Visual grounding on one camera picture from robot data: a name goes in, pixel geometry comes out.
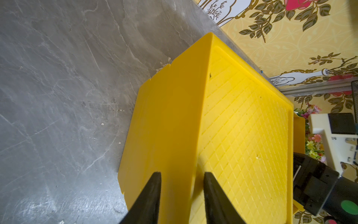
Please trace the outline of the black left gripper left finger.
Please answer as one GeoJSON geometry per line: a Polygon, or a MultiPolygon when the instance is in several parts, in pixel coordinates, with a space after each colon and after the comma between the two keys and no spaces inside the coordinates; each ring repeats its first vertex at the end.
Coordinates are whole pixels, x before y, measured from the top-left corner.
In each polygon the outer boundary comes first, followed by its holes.
{"type": "Polygon", "coordinates": [[[161,194],[161,173],[154,172],[120,224],[157,224],[161,194]]]}

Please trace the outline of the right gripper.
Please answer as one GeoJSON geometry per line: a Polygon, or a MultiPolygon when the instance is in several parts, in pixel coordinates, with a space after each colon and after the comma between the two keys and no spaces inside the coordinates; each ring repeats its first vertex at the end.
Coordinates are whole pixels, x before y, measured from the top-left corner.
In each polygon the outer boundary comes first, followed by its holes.
{"type": "Polygon", "coordinates": [[[293,154],[293,199],[317,215],[332,192],[339,173],[308,155],[293,154]]]}

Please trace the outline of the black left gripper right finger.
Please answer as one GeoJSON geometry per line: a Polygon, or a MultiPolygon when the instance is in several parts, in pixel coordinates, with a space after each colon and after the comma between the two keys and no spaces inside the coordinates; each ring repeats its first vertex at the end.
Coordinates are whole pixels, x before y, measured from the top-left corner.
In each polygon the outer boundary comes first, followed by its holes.
{"type": "Polygon", "coordinates": [[[245,224],[211,172],[204,174],[207,224],[245,224]]]}

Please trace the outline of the yellow plastic drawer cabinet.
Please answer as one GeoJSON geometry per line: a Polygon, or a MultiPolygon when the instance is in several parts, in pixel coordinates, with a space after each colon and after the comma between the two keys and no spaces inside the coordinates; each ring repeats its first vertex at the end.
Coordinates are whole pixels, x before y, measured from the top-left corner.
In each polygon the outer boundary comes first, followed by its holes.
{"type": "Polygon", "coordinates": [[[129,213],[161,174],[160,224],[207,221],[211,173],[247,224],[293,222],[293,105],[208,33],[139,88],[118,170],[129,213]]]}

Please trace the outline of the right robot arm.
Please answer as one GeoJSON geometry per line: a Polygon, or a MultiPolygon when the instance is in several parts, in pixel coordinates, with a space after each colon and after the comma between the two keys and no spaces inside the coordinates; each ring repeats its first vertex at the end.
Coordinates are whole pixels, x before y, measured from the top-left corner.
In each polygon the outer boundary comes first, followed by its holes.
{"type": "Polygon", "coordinates": [[[293,199],[323,224],[358,222],[358,184],[308,155],[294,153],[293,199]]]}

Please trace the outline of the artificial flower bouquet white fence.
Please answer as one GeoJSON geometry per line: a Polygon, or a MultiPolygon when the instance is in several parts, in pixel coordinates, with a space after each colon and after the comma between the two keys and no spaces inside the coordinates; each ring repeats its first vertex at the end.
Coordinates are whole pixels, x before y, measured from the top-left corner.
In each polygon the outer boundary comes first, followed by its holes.
{"type": "Polygon", "coordinates": [[[296,115],[305,119],[305,141],[304,141],[305,154],[313,159],[325,163],[326,157],[325,157],[324,146],[322,142],[322,135],[312,134],[310,131],[310,124],[309,124],[309,117],[312,114],[319,114],[322,110],[318,106],[312,105],[310,103],[306,103],[306,105],[307,105],[306,108],[301,108],[301,109],[296,108],[294,110],[296,115]]]}

